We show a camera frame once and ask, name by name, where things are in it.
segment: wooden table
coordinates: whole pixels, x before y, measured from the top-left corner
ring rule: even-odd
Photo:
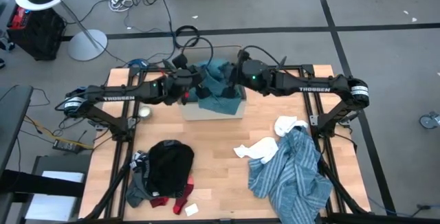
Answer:
[[[317,77],[333,75],[330,65],[315,65],[314,68]],[[128,69],[112,69],[108,85],[126,84],[127,75]],[[158,76],[157,73],[148,73],[146,79],[152,80]],[[167,206],[155,209],[151,208],[148,201],[143,201],[137,208],[131,208],[126,204],[125,221],[276,218],[269,200],[257,199],[248,190],[248,159],[238,158],[233,148],[241,144],[251,146],[263,137],[277,137],[274,122],[280,115],[292,115],[300,120],[308,120],[305,102],[301,93],[286,97],[263,97],[246,89],[246,94],[248,99],[245,116],[241,120],[188,122],[180,115],[177,104],[151,105],[152,118],[137,125],[134,151],[148,151],[164,139],[177,139],[189,145],[195,152],[192,165],[195,189],[186,206],[196,203],[199,212],[190,217],[185,213],[173,214],[174,199],[171,199]],[[337,95],[331,93],[321,94],[321,99],[325,112],[330,111],[340,101]],[[106,102],[102,109],[118,117],[122,112],[122,102]],[[335,132],[350,137],[349,132],[341,126],[338,126]],[[110,134],[107,134],[99,139],[95,146],[109,136]],[[340,137],[331,138],[331,145],[342,185],[362,208],[370,210],[353,145]],[[90,213],[107,189],[115,147],[116,143],[109,141],[93,152],[80,217]],[[114,197],[114,216],[119,204],[119,195],[120,189]],[[336,206],[334,199],[332,195],[333,206]]]

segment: white cable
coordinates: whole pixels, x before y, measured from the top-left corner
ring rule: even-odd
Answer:
[[[133,6],[133,0],[117,0],[115,3],[109,0],[109,8],[113,12],[125,12]]]

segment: power strip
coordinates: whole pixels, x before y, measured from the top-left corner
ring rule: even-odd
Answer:
[[[77,144],[73,144],[73,143],[69,143],[69,142],[60,142],[58,139],[55,140],[54,145],[52,146],[52,149],[61,150],[61,151],[65,151],[65,152],[71,152],[71,153],[75,153],[75,154],[78,154],[79,152],[84,150],[83,147],[81,147]]]

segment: caster wheel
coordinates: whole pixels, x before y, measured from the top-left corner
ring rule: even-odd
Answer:
[[[437,122],[432,118],[431,115],[423,115],[420,117],[420,125],[422,125],[426,129],[437,128]]]

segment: red cloth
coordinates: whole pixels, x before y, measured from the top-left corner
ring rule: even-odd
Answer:
[[[188,183],[186,184],[184,195],[178,199],[176,199],[176,203],[173,207],[174,214],[180,214],[182,209],[184,208],[185,204],[188,202],[188,196],[191,194],[191,192],[194,190],[194,179],[193,177],[189,176]]]
[[[156,208],[157,206],[165,206],[166,202],[168,202],[168,197],[159,197],[153,200],[150,200],[150,204],[152,208]]]

